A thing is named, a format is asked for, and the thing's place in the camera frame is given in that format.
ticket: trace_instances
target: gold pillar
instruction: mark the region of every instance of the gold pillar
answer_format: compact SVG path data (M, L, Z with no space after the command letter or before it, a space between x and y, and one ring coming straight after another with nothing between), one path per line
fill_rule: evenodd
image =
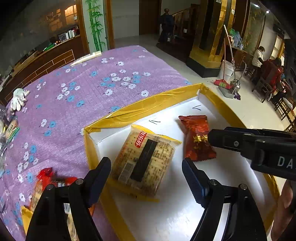
M211 77L211 75L218 75L221 60L224 54L224 46L222 45L221 51L218 51L218 53L216 53L216 51L220 41L221 33L224 31L223 24L225 22L227 12L227 1L228 0L222 0L221 3L219 3L217 0L201 1L195 40L187 61L187 65L197 72L201 77ZM227 30L232 28L236 5L236 0L229 1L231 1L230 10L228 10L229 19L225 24Z

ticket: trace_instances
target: white lettering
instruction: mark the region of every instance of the white lettering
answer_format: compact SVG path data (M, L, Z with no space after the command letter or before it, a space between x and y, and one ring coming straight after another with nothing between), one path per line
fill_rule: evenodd
M293 159L289 161L289 164L287 165L287 168L290 167L291 169L293 168Z
M285 163L285 158L283 156L279 157L278 167L282 167Z

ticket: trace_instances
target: bed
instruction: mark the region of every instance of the bed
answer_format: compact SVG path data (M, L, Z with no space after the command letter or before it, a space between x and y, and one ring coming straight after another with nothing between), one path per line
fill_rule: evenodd
M84 177L89 168L83 128L148 96L191 83L141 46L106 51L63 66L26 87L28 102L17 113L20 131L6 150L0 179L0 217L17 241L25 240L21 206L28 206L43 168L58 176ZM102 207L93 216L105 240L117 240Z

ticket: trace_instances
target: snack package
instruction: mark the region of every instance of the snack package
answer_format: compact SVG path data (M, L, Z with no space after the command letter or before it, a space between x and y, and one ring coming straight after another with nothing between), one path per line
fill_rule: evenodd
M179 119L187 129L184 158L189 157L192 161L216 158L216 152L207 140L209 133L207 116L179 116Z
M111 182L121 191L139 197L153 197L180 141L132 125L112 165Z

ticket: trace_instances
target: bucket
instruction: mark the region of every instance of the bucket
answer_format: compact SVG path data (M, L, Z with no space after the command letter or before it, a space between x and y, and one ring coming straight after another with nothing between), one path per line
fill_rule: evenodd
M221 64L220 72L218 74L218 79L220 80L223 79L223 69L224 69L224 60ZM233 65L232 63L226 61L224 80L228 81L232 75L233 75Z

